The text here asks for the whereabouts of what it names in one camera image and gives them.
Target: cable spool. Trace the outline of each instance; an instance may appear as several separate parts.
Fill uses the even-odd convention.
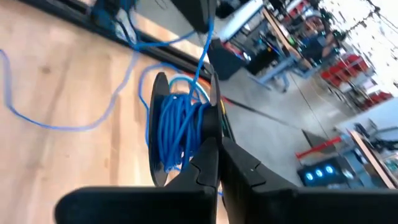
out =
[[[162,113],[162,103],[170,94],[170,86],[165,73],[158,73],[155,78],[152,96],[150,99],[148,142],[150,174],[155,186],[157,187],[163,187],[168,176],[168,172],[165,170],[165,164],[163,164],[160,159],[158,130],[160,124],[160,115]],[[211,79],[210,106],[207,106],[203,110],[202,123],[198,124],[198,112],[193,115],[195,127],[197,127],[197,125],[201,125],[200,144],[202,144],[208,138],[215,138],[218,143],[221,143],[221,105],[219,102],[220,88],[217,74],[214,73]]]

